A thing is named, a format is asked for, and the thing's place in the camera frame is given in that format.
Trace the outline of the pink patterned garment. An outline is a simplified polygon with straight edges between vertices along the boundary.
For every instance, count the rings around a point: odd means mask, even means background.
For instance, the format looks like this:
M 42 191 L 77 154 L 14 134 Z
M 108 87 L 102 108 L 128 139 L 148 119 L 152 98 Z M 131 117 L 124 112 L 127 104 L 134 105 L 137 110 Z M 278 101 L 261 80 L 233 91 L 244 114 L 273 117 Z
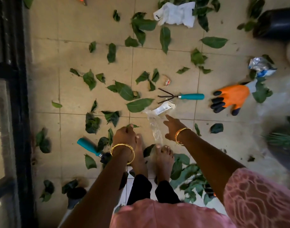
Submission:
M 229 178 L 226 214 L 191 203 L 139 200 L 112 216 L 110 228 L 290 228 L 290 190 L 247 168 Z

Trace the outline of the black door frame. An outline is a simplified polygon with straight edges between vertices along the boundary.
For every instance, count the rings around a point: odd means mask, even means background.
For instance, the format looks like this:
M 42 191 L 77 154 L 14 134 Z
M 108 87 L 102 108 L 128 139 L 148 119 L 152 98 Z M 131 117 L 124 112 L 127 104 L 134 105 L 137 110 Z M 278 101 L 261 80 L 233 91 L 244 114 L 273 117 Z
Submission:
M 0 228 L 38 228 L 23 0 L 0 0 Z

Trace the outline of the person's left forearm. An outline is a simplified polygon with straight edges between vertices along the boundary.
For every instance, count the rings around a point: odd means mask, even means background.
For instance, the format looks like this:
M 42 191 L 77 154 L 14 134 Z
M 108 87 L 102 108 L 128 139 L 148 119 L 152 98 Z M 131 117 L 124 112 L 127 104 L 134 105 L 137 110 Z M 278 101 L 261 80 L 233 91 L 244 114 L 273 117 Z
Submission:
M 131 155 L 127 147 L 116 147 L 110 162 L 60 228 L 109 228 L 120 183 Z

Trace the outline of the person's left hand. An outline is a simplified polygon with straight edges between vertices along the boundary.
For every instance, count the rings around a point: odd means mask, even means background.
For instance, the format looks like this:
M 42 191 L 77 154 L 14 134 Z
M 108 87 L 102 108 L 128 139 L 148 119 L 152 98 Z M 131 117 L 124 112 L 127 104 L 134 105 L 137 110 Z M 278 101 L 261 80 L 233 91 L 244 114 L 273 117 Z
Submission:
M 116 145 L 127 146 L 133 150 L 136 147 L 137 136 L 134 132 L 133 125 L 129 124 L 116 131 L 113 136 L 113 147 Z

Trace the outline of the clear plastic wrapper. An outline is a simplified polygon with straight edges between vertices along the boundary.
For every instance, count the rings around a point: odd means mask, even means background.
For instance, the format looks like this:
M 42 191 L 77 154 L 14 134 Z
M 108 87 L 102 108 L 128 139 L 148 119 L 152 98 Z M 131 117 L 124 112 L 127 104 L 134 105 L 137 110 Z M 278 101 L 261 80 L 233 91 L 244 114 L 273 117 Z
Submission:
M 155 142 L 157 144 L 162 145 L 163 144 L 162 129 L 161 129 L 162 119 L 155 111 L 150 110 L 149 108 L 145 108 L 142 112 L 147 115 L 147 119 Z

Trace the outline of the black trousers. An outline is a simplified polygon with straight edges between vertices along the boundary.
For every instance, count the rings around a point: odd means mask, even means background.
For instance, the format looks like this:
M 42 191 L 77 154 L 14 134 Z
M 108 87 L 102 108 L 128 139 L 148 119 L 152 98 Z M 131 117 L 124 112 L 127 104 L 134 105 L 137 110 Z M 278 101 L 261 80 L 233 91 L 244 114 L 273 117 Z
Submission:
M 127 201 L 128 206 L 143 199 L 150 199 L 152 184 L 142 174 L 135 176 L 131 192 Z M 155 190 L 155 195 L 159 203 L 177 204 L 181 203 L 178 195 L 175 193 L 167 180 L 160 181 Z

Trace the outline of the crumpled silver blue wrapper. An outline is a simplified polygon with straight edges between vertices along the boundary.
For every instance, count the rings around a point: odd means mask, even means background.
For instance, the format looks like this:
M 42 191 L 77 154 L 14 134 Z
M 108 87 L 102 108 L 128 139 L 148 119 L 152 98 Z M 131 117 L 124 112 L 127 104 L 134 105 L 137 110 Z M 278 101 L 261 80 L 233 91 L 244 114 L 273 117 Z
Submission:
M 254 57 L 250 59 L 248 69 L 250 70 L 249 76 L 251 79 L 268 77 L 273 75 L 277 68 L 274 66 L 273 62 L 266 57 Z

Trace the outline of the white label card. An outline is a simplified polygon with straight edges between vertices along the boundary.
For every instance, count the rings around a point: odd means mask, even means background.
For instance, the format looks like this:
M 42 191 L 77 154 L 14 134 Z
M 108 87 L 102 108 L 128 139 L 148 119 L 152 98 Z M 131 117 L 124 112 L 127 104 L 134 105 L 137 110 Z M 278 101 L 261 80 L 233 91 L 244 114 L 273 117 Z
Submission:
M 159 107 L 152 110 L 152 113 L 154 115 L 161 115 L 165 113 L 166 111 L 172 110 L 176 108 L 176 104 L 174 104 L 172 101 L 169 101 L 168 99 L 163 102 Z

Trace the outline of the person's left foot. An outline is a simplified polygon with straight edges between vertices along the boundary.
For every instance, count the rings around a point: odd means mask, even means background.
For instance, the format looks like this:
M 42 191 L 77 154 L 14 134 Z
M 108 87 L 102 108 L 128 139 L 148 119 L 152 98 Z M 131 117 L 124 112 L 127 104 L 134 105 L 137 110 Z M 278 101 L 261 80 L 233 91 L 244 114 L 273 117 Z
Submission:
M 143 155 L 143 138 L 141 134 L 136 135 L 136 147 L 134 149 L 135 151 L 135 159 L 131 163 L 131 167 L 135 173 L 135 176 L 137 175 L 143 175 L 146 178 L 148 178 L 148 169 L 147 165 L 145 163 L 145 158 Z

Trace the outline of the orange and black garden glove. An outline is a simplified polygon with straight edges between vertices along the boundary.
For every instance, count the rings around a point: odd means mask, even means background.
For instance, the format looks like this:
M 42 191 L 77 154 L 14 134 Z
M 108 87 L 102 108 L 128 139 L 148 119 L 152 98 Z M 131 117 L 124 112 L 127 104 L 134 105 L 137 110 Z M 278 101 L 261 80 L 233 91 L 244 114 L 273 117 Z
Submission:
M 231 114 L 237 116 L 251 93 L 256 91 L 257 80 L 226 86 L 213 92 L 210 108 L 219 113 L 232 106 Z

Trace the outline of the teal handled hand rake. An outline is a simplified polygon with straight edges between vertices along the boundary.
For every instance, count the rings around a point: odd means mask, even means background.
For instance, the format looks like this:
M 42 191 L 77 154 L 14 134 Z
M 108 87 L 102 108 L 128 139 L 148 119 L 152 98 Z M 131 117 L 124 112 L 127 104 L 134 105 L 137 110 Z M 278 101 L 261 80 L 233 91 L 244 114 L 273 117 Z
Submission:
M 181 100 L 203 100 L 204 97 L 205 97 L 204 94 L 200 94 L 200 93 L 174 95 L 174 94 L 172 94 L 170 92 L 167 92 L 167 91 L 165 91 L 165 90 L 163 90 L 161 88 L 158 88 L 158 90 L 161 90 L 161 91 L 163 91 L 163 92 L 168 94 L 166 96 L 158 95 L 159 98 L 164 98 L 164 100 L 161 101 L 161 102 L 158 102 L 158 104 L 164 103 L 166 101 L 171 101 L 174 98 L 178 98 L 178 99 L 181 99 Z

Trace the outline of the crumpled white paper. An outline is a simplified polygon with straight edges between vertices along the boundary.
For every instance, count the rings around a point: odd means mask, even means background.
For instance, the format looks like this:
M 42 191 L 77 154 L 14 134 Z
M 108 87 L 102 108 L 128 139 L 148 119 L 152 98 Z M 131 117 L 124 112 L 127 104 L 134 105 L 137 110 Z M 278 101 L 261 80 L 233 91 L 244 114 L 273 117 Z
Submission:
M 192 28 L 195 22 L 193 10 L 196 7 L 196 2 L 174 5 L 171 2 L 165 3 L 160 9 L 153 13 L 154 19 L 158 25 L 184 25 Z

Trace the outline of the scattered green leaves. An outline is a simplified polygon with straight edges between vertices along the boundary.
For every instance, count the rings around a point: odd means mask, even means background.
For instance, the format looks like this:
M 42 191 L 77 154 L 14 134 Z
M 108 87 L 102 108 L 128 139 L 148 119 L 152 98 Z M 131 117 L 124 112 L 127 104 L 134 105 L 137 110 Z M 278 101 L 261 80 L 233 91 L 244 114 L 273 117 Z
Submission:
M 133 124 L 145 147 L 155 143 L 145 108 L 156 109 L 166 95 L 204 94 L 200 101 L 172 101 L 166 114 L 191 129 L 197 123 L 202 137 L 241 161 L 259 158 L 251 133 L 261 132 L 261 110 L 287 91 L 290 98 L 290 64 L 284 45 L 252 38 L 237 30 L 246 20 L 249 0 L 219 0 L 221 7 L 206 16 L 206 32 L 195 19 L 184 25 L 159 26 L 153 17 L 163 0 L 33 0 L 29 14 L 29 100 L 32 132 L 43 128 L 50 140 L 49 153 L 37 146 L 33 171 L 37 196 L 44 180 L 58 190 L 50 204 L 64 200 L 61 187 L 75 178 L 93 180 L 102 170 L 99 158 L 77 144 L 86 136 L 95 144 L 123 126 Z M 212 92 L 242 81 L 251 57 L 267 54 L 278 70 L 266 86 L 273 95 L 259 104 L 249 96 L 240 113 L 231 107 L 219 114 L 210 109 Z M 164 86 L 164 77 L 171 84 Z

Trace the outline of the person's right hand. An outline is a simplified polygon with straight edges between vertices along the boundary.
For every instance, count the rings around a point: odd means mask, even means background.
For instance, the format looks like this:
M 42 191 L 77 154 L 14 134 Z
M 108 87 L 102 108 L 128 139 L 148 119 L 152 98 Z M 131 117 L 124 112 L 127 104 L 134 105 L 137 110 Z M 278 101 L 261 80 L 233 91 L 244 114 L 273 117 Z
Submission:
M 176 132 L 181 128 L 185 128 L 186 126 L 181 123 L 179 119 L 173 118 L 167 114 L 165 116 L 167 120 L 164 122 L 171 122 L 171 129 L 167 134 L 165 134 L 165 138 L 171 141 L 175 141 Z

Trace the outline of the teal handled garden trowel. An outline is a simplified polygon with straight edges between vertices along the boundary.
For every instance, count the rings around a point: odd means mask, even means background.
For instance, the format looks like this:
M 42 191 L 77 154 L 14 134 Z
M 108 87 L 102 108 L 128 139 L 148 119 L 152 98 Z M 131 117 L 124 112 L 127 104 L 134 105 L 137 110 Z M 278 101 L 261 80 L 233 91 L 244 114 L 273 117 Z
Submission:
M 101 137 L 97 145 L 86 137 L 78 139 L 77 144 L 95 154 L 97 157 L 100 157 L 100 162 L 104 165 L 106 165 L 112 158 L 110 152 L 104 152 L 105 147 L 109 145 L 109 139 L 106 137 Z

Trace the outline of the person's right forearm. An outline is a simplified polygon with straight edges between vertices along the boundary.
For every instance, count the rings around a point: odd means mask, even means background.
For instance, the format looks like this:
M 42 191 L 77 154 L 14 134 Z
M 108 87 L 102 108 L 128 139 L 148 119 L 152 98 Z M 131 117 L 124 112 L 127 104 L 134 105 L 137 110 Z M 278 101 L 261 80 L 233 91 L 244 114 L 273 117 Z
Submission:
M 245 166 L 200 138 L 192 130 L 180 132 L 178 140 L 196 161 L 216 197 L 225 205 L 226 184 L 237 169 Z

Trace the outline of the black plant pot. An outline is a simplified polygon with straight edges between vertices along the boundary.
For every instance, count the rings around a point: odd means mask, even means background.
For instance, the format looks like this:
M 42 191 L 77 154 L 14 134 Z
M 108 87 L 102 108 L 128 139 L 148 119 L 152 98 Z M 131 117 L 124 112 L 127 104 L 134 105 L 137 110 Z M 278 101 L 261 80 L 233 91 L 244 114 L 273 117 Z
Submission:
M 290 7 L 261 14 L 254 26 L 253 38 L 290 41 Z

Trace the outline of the leafy green branch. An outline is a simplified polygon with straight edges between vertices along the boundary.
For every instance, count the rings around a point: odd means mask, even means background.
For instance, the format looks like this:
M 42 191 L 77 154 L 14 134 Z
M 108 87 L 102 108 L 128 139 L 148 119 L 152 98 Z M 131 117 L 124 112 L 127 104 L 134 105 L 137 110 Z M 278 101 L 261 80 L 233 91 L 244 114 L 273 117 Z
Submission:
M 170 176 L 170 185 L 175 190 L 179 188 L 185 195 L 184 202 L 196 202 L 196 196 L 203 199 L 206 206 L 216 198 L 215 192 L 196 163 L 190 163 L 185 154 L 174 154 L 174 164 Z

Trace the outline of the gold bangle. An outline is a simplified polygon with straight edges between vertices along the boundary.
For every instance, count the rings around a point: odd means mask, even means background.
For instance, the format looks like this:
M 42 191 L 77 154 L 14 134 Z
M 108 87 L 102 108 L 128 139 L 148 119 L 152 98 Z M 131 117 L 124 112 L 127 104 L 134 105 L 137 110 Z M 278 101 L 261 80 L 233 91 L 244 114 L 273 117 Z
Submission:
M 119 144 L 113 145 L 112 148 L 111 148 L 111 150 L 110 150 L 110 154 L 111 154 L 111 156 L 113 156 L 113 154 L 114 154 L 114 150 L 115 150 L 116 147 L 118 147 L 118 146 L 125 146 L 125 147 L 127 147 L 128 149 L 131 150 L 131 153 L 132 153 L 133 157 L 132 157 L 131 161 L 128 161 L 128 162 L 127 162 L 127 165 L 126 165 L 126 166 L 130 166 L 131 163 L 132 163 L 132 162 L 134 161 L 134 159 L 135 159 L 135 151 L 134 151 L 133 147 L 132 147 L 131 145 L 129 145 L 129 144 L 125 144 L 125 143 L 119 143 Z
M 179 129 L 179 130 L 176 132 L 176 134 L 175 134 L 175 142 L 176 142 L 177 145 L 184 146 L 184 144 L 181 143 L 181 142 L 178 140 L 178 135 L 180 134 L 180 132 L 182 132 L 182 131 L 184 131 L 184 130 L 191 130 L 191 129 L 188 128 L 188 127 L 185 127 L 185 128 L 181 128 L 181 129 Z

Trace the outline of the dark garden glove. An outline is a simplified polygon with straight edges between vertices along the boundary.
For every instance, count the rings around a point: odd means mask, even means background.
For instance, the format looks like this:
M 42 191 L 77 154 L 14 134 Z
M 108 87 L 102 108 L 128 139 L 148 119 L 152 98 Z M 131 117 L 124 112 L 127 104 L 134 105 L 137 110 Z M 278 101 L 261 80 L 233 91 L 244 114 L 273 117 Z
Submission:
M 87 194 L 87 190 L 80 187 L 79 181 L 74 179 L 62 186 L 62 194 L 66 195 L 68 199 L 67 209 L 72 210 Z

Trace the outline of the person's right foot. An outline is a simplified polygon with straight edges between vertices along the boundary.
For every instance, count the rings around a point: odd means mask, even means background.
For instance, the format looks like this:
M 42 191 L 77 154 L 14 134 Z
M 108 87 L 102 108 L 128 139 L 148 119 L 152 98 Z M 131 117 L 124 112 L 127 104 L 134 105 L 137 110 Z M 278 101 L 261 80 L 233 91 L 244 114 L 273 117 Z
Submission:
M 156 145 L 156 177 L 157 183 L 169 182 L 175 158 L 173 151 L 167 145 Z

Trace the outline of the grey pot with spiky plant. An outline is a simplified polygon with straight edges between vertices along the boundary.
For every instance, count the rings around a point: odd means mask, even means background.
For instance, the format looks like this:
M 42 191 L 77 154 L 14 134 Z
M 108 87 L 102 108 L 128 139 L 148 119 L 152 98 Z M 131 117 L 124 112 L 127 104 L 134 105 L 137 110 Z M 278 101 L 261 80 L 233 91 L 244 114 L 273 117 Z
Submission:
M 290 124 L 277 127 L 263 137 L 271 155 L 290 172 Z

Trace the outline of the person's foot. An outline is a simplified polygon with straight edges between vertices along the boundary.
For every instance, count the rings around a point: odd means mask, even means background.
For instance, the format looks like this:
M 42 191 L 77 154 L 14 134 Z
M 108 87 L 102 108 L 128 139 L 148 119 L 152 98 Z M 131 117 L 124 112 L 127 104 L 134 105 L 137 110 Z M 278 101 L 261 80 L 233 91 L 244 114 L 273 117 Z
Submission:
M 134 149 L 135 151 L 135 159 L 131 163 L 131 167 L 135 173 L 135 176 L 137 175 L 143 175 L 146 178 L 148 178 L 148 169 L 147 165 L 145 163 L 145 158 L 143 155 L 143 138 L 141 134 L 136 135 L 136 147 Z
M 156 145 L 156 177 L 157 183 L 169 182 L 175 158 L 173 151 L 167 145 Z

